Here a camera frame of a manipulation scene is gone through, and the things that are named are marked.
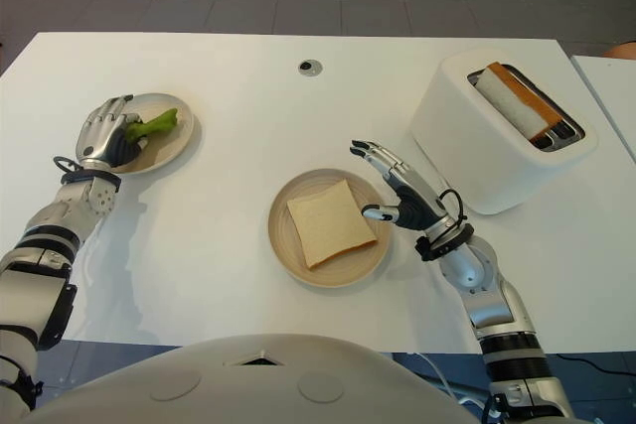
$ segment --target robot forearm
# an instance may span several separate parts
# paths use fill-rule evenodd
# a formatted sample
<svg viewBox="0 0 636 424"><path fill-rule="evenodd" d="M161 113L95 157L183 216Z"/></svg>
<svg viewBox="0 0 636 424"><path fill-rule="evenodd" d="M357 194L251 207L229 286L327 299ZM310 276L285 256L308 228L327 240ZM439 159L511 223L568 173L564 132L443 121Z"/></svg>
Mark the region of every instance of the robot forearm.
<svg viewBox="0 0 636 424"><path fill-rule="evenodd" d="M439 259L442 274L459 292L482 349L490 393L509 419L573 417L524 303L500 273L492 247L472 236Z"/></svg>
<svg viewBox="0 0 636 424"><path fill-rule="evenodd" d="M35 406L36 351L62 338L77 290L69 283L73 262L112 211L119 179L81 169L65 174L63 183L0 261L0 406L14 419Z"/></svg>

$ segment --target wooden plate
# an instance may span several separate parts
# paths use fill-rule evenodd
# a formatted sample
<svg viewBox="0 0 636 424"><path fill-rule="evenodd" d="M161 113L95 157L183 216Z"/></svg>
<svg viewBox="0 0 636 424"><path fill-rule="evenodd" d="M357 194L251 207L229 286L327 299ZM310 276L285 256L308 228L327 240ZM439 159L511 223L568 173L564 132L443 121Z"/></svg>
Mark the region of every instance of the wooden plate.
<svg viewBox="0 0 636 424"><path fill-rule="evenodd" d="M366 219L378 238L376 243L331 258L313 270L307 268L287 201L319 193L343 179L347 180L360 208L366 204L382 202L376 190L364 179L337 169L317 169L301 174L287 183L274 199L269 211L269 241L280 263L298 280L317 287L345 287L362 280L380 265L389 249L390 225Z"/></svg>
<svg viewBox="0 0 636 424"><path fill-rule="evenodd" d="M194 116L183 100L165 93L139 94L128 101L124 112L137 113L142 121L147 122L170 108L177 108L177 126L169 133L152 135L148 146L143 149L139 157L115 168L114 173L147 173L165 166L183 152L195 126Z"/></svg>

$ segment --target slice of bread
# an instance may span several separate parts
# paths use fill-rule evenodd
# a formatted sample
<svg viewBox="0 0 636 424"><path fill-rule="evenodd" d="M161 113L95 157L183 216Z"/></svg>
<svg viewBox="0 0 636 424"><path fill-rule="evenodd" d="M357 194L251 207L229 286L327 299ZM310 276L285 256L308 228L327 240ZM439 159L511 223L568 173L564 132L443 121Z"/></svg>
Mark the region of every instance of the slice of bread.
<svg viewBox="0 0 636 424"><path fill-rule="evenodd" d="M287 202L307 267L377 241L343 180L320 193Z"/></svg>
<svg viewBox="0 0 636 424"><path fill-rule="evenodd" d="M498 62L486 67L475 87L526 139L538 138L563 119Z"/></svg>

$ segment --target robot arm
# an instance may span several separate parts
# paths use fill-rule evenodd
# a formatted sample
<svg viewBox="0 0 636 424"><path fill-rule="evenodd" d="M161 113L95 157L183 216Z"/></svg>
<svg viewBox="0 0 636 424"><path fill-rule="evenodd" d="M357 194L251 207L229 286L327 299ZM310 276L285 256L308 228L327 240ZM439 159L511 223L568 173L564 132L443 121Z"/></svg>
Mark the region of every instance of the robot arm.
<svg viewBox="0 0 636 424"><path fill-rule="evenodd" d="M426 181L391 151L353 141L351 152L376 168L400 198L397 207L365 206L363 215L422 231L415 249L422 260L437 260L459 293L493 381L490 393L497 409L511 421L573 417L519 293L499 271L493 248L463 221L461 198L455 219Z"/></svg>
<svg viewBox="0 0 636 424"><path fill-rule="evenodd" d="M68 168L56 158L65 171L56 197L0 260L0 414L9 421L33 409L41 393L33 381L36 351L56 345L67 326L77 290L69 283L73 262L119 190L110 170L143 146L124 139L127 124L139 120L122 113L131 98L112 98L90 114L79 135L79 164L67 160Z"/></svg>

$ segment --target white table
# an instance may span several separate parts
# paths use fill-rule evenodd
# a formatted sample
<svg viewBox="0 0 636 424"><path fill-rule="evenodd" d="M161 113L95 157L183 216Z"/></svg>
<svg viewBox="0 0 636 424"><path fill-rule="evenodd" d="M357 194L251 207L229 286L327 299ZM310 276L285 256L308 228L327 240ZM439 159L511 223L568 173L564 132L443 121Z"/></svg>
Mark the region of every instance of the white table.
<svg viewBox="0 0 636 424"><path fill-rule="evenodd" d="M636 62L572 57L572 63L636 162Z"/></svg>
<svg viewBox="0 0 636 424"><path fill-rule="evenodd" d="M557 42L192 34L41 34L0 78L0 245L59 186L86 114L121 93L187 101L201 127L183 157L126 178L113 214L79 255L66 338L185 345L253 333L338 337L379 351L478 353L454 290L395 230L375 275L304 286L278 264L266 220L279 189L315 168L346 169L395 201L348 152L390 147L435 186L407 132L437 63L507 50L550 74L550 90L594 125L598 149L520 207L471 215L518 287L547 352L636 349L636 168ZM324 71L298 73L305 59Z"/></svg>

